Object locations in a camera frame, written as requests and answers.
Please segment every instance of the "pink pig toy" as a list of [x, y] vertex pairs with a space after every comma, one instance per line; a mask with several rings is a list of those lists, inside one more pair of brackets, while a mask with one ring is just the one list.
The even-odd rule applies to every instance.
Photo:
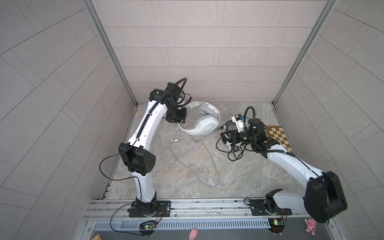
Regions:
[[307, 225], [307, 229], [305, 230], [308, 233], [311, 233], [312, 235], [315, 235], [316, 231], [316, 221], [313, 218], [310, 219], [304, 219], [305, 224]]
[[197, 230], [197, 228], [192, 229], [189, 233], [189, 240], [194, 240], [197, 237], [198, 232], [199, 231]]

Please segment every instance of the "pink figurine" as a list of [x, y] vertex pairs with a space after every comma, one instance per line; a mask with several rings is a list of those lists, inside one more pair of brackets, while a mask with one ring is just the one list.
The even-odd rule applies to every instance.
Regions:
[[194, 240], [197, 237], [198, 232], [199, 231], [197, 230], [197, 228], [192, 229], [189, 233], [189, 240]]
[[305, 230], [308, 233], [311, 233], [312, 235], [315, 235], [316, 231], [316, 221], [313, 218], [310, 219], [304, 219], [305, 224], [307, 225], [307, 229]]

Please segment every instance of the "headphones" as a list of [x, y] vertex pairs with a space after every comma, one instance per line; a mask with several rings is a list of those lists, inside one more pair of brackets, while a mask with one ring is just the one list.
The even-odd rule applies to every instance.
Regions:
[[188, 135], [207, 135], [215, 130], [220, 121], [220, 113], [213, 105], [206, 102], [192, 102], [185, 106], [187, 111], [192, 108], [197, 108], [203, 116], [197, 120], [193, 129], [180, 129]]

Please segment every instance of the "black mounting plate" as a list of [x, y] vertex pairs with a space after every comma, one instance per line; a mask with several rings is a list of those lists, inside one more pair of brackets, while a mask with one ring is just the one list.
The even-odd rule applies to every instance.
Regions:
[[[251, 206], [252, 216], [265, 216], [271, 215], [265, 209], [264, 199], [250, 199], [249, 205]], [[280, 212], [276, 215], [292, 215], [291, 209], [279, 209]]]
[[[153, 215], [153, 217], [157, 216], [157, 213], [159, 212], [158, 208], [160, 208], [160, 210], [161, 210], [162, 217], [169, 217], [170, 216], [170, 201], [157, 201], [156, 212]], [[139, 207], [138, 207], [136, 201], [134, 201], [132, 203], [131, 209], [129, 209], [129, 210], [132, 210], [132, 212], [127, 211], [127, 212], [129, 212], [129, 217], [147, 217], [144, 214], [138, 212]]]

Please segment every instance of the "wooden chessboard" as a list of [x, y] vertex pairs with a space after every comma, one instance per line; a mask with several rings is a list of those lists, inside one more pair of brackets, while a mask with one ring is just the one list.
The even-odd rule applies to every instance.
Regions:
[[293, 153], [291, 145], [285, 135], [285, 132], [281, 126], [265, 126], [265, 131], [268, 137], [274, 138], [288, 151]]

